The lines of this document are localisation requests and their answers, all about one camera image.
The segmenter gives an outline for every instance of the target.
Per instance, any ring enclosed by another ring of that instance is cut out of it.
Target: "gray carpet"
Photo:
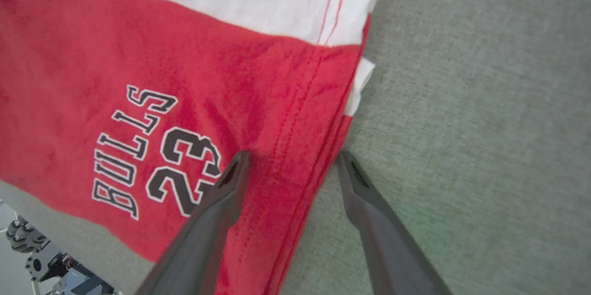
[[[366,57],[347,147],[452,291],[591,293],[591,0],[378,0]],[[129,294],[150,267],[100,227],[0,197]],[[334,171],[282,294],[371,294]]]

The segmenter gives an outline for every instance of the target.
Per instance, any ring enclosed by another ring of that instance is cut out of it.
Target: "red fabric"
[[[158,169],[184,172],[196,203],[194,190],[207,188],[199,181],[215,182],[204,173],[215,152],[223,170],[237,151],[250,150],[252,179],[228,234],[217,293],[278,293],[314,195],[344,142],[350,118],[342,114],[363,47],[258,34],[165,0],[0,5],[0,179],[105,226],[156,261],[186,220],[173,180],[163,181],[162,202],[148,197]],[[137,105],[127,98],[130,88],[133,100],[151,90],[177,102],[157,112],[160,99]],[[158,123],[148,135],[112,119],[117,111]],[[205,149],[199,160],[180,142],[180,164],[165,160],[163,139],[174,127],[217,150]],[[147,141],[145,154],[140,160],[101,145],[101,135],[133,148]],[[132,183],[105,175],[104,168],[121,173],[105,155],[135,167]],[[92,198],[97,179],[133,197],[137,220]]]

